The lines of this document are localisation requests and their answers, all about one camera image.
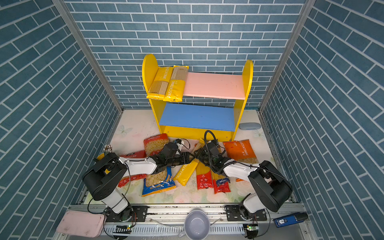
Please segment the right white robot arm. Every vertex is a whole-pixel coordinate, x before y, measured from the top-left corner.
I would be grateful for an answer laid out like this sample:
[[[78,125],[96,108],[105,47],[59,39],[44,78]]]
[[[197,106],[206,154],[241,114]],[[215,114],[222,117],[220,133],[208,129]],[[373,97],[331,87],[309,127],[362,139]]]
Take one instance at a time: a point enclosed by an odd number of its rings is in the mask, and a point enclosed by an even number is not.
[[[293,193],[291,183],[269,161],[249,164],[223,156],[213,142],[194,153],[212,172],[228,178],[250,182],[255,193],[248,194],[239,204],[241,216],[250,220],[259,210],[276,213]]]

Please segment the yellow spaghetti bag long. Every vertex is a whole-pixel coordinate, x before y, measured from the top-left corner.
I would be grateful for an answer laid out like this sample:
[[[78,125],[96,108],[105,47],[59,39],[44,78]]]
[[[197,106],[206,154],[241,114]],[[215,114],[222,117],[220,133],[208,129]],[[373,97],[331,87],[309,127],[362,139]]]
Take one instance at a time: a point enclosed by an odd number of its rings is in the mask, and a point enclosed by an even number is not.
[[[180,103],[183,101],[188,66],[174,66],[168,89],[163,98],[164,102]]]

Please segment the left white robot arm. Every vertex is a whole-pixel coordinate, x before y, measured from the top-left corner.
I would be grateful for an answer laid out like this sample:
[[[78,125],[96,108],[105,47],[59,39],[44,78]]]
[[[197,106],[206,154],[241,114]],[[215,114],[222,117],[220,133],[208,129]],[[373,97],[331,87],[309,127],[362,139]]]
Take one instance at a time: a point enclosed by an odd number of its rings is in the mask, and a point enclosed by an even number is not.
[[[159,174],[168,167],[191,163],[195,156],[182,152],[183,145],[181,140],[167,143],[159,153],[139,159],[109,153],[83,174],[82,181],[93,199],[103,202],[107,210],[120,217],[121,222],[133,221],[136,214],[125,195],[119,192],[118,184],[124,177]]]

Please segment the blue-top Moli pasta bag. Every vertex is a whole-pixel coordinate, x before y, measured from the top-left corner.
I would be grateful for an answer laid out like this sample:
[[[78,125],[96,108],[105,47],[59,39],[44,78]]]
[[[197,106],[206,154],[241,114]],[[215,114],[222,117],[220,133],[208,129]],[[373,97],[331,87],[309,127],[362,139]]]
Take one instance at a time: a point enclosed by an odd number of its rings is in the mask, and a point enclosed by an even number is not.
[[[214,172],[212,172],[212,177],[213,177],[213,182],[217,187],[220,187],[230,182],[230,179],[228,177],[218,175]]]

